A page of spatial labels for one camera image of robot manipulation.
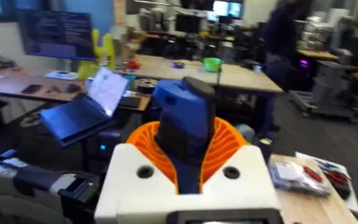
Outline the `right gripper white and orange right finger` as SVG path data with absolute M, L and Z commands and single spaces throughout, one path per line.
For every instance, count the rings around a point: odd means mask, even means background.
M 201 165 L 202 207 L 279 207 L 261 150 L 221 118 Z

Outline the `right gripper white and orange left finger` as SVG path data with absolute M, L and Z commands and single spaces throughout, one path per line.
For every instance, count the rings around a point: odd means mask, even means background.
M 158 126 L 158 121 L 143 124 L 115 146 L 94 212 L 96 223 L 117 223 L 127 197 L 178 193 L 176 169 L 155 141 Z

